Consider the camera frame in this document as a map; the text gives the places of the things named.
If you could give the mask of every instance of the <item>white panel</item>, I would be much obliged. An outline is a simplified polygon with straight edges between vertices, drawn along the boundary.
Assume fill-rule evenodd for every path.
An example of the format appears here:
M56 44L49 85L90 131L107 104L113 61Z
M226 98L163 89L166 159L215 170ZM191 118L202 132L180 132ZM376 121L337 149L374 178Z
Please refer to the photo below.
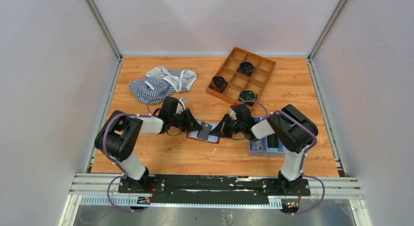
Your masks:
M0 225L55 226L116 60L84 0L0 0Z
M94 0L123 54L309 54L339 0Z
M413 221L413 1L350 0L315 59L336 143L375 226Z

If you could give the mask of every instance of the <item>table surface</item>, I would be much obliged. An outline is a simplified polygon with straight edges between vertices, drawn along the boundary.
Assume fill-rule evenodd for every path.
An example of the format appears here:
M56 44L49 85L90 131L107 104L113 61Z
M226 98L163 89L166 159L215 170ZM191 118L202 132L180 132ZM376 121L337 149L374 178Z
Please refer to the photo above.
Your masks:
M319 129L318 144L308 153L304 172L313 176L338 176L306 59L269 59L275 61L276 66L258 101L269 111L292 104L311 119ZM224 60L224 57L126 57L108 117L114 110L148 114L146 105L132 95L128 83L162 65L167 69L190 69L197 73L197 80L190 91L174 93L172 96L186 97L186 107L190 108L197 120L218 123L229 112L230 104L207 94L206 87ZM159 107L161 104L151 105L150 109L154 111ZM256 106L252 115L263 116L264 111ZM143 134L138 137L134 152L153 174L275 176L283 165L283 158L249 156L247 140L221 138L219 144L211 144L189 139L186 135ZM97 151L91 172L120 173L120 170L102 152Z

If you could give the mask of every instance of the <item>smartphone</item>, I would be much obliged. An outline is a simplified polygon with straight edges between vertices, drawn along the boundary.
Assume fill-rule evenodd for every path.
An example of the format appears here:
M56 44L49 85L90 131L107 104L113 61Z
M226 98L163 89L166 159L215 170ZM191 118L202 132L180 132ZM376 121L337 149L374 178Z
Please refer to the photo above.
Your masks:
M203 129L198 131L197 137L201 140L208 141L208 136L213 126L209 125L206 122L202 122L201 127L203 127Z

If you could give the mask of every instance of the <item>wooden compartment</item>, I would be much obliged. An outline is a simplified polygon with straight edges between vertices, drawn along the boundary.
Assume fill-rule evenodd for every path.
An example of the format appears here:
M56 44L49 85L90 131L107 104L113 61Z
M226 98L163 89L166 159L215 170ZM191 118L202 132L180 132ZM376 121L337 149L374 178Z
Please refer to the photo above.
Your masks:
M254 71L250 77L237 72L237 69L242 62L251 62L253 64ZM243 90L251 90L257 94L256 100L258 101L275 65L276 62L274 61L244 49L234 47L215 74L216 76L224 77L228 82L227 87L223 93L219 93L209 88L210 85L208 85L207 93L233 104L238 101L239 95ZM248 108L252 110L255 105L256 104L253 106L248 105Z

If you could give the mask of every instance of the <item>folded clothing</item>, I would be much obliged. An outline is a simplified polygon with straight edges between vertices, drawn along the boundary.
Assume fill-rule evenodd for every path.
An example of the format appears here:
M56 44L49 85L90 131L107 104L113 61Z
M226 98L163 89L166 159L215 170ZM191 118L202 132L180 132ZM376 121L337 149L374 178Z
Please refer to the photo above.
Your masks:
M158 104L175 92L189 91L196 79L197 74L193 71L173 71L157 66L148 71L144 78L130 82L129 89L140 102Z

